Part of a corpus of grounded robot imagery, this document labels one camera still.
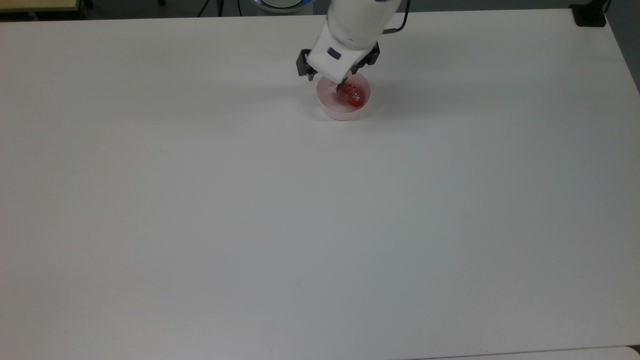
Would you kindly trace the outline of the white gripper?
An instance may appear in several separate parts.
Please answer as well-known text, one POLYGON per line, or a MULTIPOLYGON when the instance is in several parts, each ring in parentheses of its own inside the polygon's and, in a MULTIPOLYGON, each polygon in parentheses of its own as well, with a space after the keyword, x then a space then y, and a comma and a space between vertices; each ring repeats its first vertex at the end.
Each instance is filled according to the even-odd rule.
POLYGON ((326 22, 313 47, 303 48, 295 60, 299 77, 309 82, 318 73, 335 84, 340 84, 349 73, 355 75, 364 66, 374 65, 380 55, 379 43, 368 37, 347 33, 326 22))

